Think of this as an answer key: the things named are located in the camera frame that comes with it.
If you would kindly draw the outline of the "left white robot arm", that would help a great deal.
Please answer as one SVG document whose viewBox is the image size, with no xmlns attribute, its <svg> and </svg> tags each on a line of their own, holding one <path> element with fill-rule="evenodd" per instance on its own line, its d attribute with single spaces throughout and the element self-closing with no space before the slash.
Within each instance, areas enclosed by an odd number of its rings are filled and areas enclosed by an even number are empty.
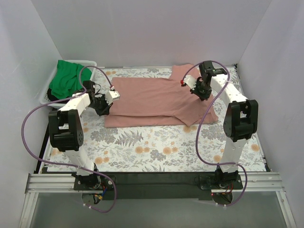
<svg viewBox="0 0 304 228">
<path fill-rule="evenodd" d="M 86 93 L 69 100 L 62 108 L 48 115 L 50 143 L 53 148 L 63 152 L 76 166 L 73 175 L 77 181 L 91 190 L 101 185 L 101 178 L 90 171 L 98 171 L 96 164 L 89 159 L 83 147 L 84 131 L 80 121 L 82 112 L 90 107 L 97 115 L 108 115 L 111 104 L 108 104 L 104 94 L 96 96 L 95 83 L 84 81 Z"/>
</svg>

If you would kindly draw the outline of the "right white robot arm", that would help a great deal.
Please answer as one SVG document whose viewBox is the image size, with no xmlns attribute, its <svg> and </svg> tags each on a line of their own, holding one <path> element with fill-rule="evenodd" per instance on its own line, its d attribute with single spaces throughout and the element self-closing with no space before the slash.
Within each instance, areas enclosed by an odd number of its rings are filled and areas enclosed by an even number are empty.
<svg viewBox="0 0 304 228">
<path fill-rule="evenodd" d="M 223 65 L 215 68 L 214 63 L 215 61 L 210 60 L 198 63 L 200 77 L 194 79 L 186 74 L 182 81 L 200 100 L 207 100 L 211 92 L 216 91 L 217 95 L 209 106 L 220 98 L 227 107 L 223 121 L 226 143 L 222 159 L 214 164 L 214 172 L 199 176 L 199 185 L 203 190 L 225 189 L 234 184 L 238 189 L 242 189 L 238 173 L 241 168 L 239 160 L 245 144 L 257 131 L 258 102 L 242 95 L 231 83 L 227 68 Z"/>
</svg>

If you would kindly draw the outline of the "pink t-shirt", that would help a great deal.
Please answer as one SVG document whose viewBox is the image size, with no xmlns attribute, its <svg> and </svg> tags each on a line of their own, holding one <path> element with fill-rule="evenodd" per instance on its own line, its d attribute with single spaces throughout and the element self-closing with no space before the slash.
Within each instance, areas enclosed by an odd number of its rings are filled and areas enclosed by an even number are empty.
<svg viewBox="0 0 304 228">
<path fill-rule="evenodd" d="M 106 128 L 191 125 L 203 119 L 205 124 L 218 120 L 209 104 L 213 97 L 201 101 L 182 87 L 185 73 L 198 78 L 198 69 L 191 64 L 173 66 L 169 78 L 114 77 L 112 84 L 120 94 L 105 117 Z"/>
</svg>

